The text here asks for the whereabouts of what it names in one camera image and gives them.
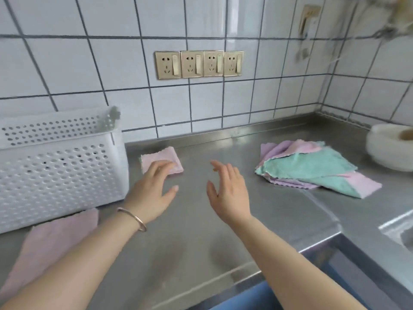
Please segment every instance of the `perforated basket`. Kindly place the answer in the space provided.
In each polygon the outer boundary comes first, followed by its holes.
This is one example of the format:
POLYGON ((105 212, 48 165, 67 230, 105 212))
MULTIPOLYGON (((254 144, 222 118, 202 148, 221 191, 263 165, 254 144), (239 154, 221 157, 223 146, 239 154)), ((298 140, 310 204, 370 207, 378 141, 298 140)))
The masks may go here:
POLYGON ((116 107, 0 120, 0 233, 125 197, 116 107))

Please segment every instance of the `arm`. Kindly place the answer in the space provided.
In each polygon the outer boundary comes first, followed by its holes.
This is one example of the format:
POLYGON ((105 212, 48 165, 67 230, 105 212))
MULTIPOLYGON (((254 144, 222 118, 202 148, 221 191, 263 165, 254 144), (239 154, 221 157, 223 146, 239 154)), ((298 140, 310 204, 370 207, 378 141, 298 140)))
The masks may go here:
MULTIPOLYGON (((123 207, 145 224, 161 215, 178 191, 174 186, 162 196, 163 182, 173 166, 168 161, 152 163, 143 179, 128 193, 123 207)), ((1 310, 86 309, 123 246, 139 228, 133 217, 116 213, 1 310)))
POLYGON ((211 163, 219 171, 219 193, 208 182, 212 208, 244 243, 286 310, 365 310, 348 292, 250 213, 244 178, 236 167, 211 163))

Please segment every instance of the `towel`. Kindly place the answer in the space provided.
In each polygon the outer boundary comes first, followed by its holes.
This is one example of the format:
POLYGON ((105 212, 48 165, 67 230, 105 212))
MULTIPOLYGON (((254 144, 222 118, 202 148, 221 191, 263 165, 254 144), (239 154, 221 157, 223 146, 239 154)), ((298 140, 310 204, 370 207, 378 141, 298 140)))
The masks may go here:
POLYGON ((382 187, 356 170, 357 166, 324 147, 323 142, 287 140, 279 145, 261 145, 255 173, 278 185, 305 189, 323 186, 356 198, 365 198, 382 187))
POLYGON ((175 162, 176 166, 173 167, 169 171, 169 174, 176 174, 176 173, 182 173, 183 172, 183 167, 181 162, 178 159, 178 156, 176 155, 175 149, 173 147, 168 147, 163 149, 162 151, 152 153, 149 155, 142 155, 140 157, 141 160, 141 168, 142 168, 142 173, 145 174, 149 166, 151 166, 152 162, 154 161, 159 161, 159 160, 168 160, 171 162, 175 162))
POLYGON ((24 239, 20 255, 0 289, 0 301, 11 297, 35 280, 80 243, 97 226, 99 211, 90 209, 32 227, 24 239))

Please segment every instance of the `person's left arm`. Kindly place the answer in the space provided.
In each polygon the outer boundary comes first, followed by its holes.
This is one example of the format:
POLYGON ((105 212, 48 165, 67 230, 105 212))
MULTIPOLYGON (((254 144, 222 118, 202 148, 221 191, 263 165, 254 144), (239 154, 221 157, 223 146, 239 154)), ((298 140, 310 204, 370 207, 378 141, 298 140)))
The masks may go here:
MULTIPOLYGON (((175 164, 152 163, 125 198, 123 208, 145 224, 169 206, 178 186, 162 196, 163 182, 175 164)), ((71 249, 42 276, 24 287, 0 310, 84 310, 123 246, 140 224, 117 212, 71 249)))

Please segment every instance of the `person's left hand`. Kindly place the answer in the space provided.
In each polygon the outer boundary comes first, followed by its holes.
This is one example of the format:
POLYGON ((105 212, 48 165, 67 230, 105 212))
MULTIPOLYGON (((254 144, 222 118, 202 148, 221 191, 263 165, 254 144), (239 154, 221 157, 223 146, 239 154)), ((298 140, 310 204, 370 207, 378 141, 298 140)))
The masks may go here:
POLYGON ((163 182, 176 166, 170 161, 152 162, 143 178, 128 192, 123 207, 147 224, 161 215, 172 202, 179 187, 173 186, 162 196, 163 182))

